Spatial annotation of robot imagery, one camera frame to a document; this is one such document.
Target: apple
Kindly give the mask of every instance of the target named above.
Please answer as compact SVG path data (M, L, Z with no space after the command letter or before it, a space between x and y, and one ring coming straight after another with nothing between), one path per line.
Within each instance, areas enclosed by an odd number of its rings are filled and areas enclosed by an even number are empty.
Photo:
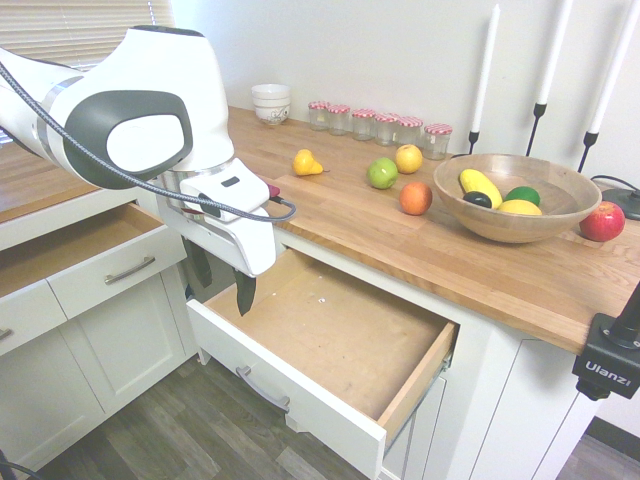
M396 166L400 173L417 172L422 165L422 152L415 145L402 145L396 151Z
M606 242L616 238L624 230L624 212L613 202L601 202L580 222L583 235L594 242Z
M398 179L398 167L393 160L382 157L375 160L367 169L367 178L371 186L385 190L390 188Z

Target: yellow pear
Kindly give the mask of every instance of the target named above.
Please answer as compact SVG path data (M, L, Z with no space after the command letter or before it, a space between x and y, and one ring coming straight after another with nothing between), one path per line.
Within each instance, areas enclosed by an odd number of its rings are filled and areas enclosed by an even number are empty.
M297 175L317 175L324 169L313 157L311 150L300 150L293 159L293 170Z

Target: drawer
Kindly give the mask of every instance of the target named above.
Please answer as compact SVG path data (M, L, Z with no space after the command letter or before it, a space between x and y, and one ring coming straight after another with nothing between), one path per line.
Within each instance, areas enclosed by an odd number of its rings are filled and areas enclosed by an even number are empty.
M235 285L187 306L205 352L248 373L290 426L372 479L456 333L446 319L294 250L258 277L246 315Z
M46 279L73 318L185 257L176 231L121 205L0 252L0 297Z
M45 280L0 298L0 356L66 321Z

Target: drawer handle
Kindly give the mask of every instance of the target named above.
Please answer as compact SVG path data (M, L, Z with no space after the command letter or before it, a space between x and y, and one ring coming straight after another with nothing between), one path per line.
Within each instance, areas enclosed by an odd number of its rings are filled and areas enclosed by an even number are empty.
M291 399L289 397L282 397L280 400L276 400L268 393L263 392L260 389L260 387L258 387L255 383L253 383L249 379L249 374L251 373L251 367L244 367L244 368L237 367L236 373L242 380L244 380L244 383L249 385L249 387L251 387L253 391L255 391L258 395L264 398L267 402L269 402L271 405L275 407L278 407L280 410L284 410L286 413L289 413L289 402L291 401Z
M4 340L11 334L13 334L13 330L11 330L10 328L7 328L6 330L0 329L0 340Z
M156 261L156 257L144 257L144 260L140 265L136 265L135 267L130 268L126 272L122 272L117 275L107 275L106 277L104 277L104 283L105 285L111 285L112 283L116 283L122 280L123 278L127 278L128 276L133 275L136 272L139 272L144 267L151 265L155 261Z

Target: white candle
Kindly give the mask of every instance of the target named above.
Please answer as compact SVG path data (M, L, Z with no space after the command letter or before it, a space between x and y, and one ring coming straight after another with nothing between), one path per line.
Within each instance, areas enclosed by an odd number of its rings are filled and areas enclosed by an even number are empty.
M611 62L611 66L609 67L607 79L604 82L602 92L600 93L600 100L598 101L598 106L596 107L596 113L593 115L593 121L591 122L591 127L589 127L588 130L589 133L600 132L602 117L604 117L604 112L607 109L607 105L609 104L609 99L611 98L613 87L616 84L616 80L618 79L618 73L620 73L622 61L624 60L624 56L627 54L627 48L629 47L629 42L631 41L631 36L633 35L633 29L638 22L638 15L640 15L640 0L633 0L631 8L629 9L629 14L627 15L627 20L622 29L622 34L620 35L620 39L618 40L618 46L616 47L616 53L613 56L613 62Z
M480 120L482 118L482 108L484 107L484 95L487 92L489 83L489 70L491 69L491 57L493 57L493 45L496 41L496 31L498 30L498 19L500 18L500 7L496 4L491 14L489 22L489 34L487 43L484 46L484 57L482 59L482 72L480 73L480 83L478 84L478 94L476 95L476 110L473 114L472 132L480 131Z
M567 30L567 23L569 22L569 14L571 13L572 4L573 0L564 0L560 10L560 17L558 18L558 24L556 25L556 33L553 36L553 44L551 45L549 59L547 60L547 68L542 80L542 87L540 87L540 94L538 95L537 103L539 105L546 105L549 98L549 90L551 90L551 82L553 81L553 75L556 71L558 56L560 55L560 47L562 46L562 40L564 39L564 32Z

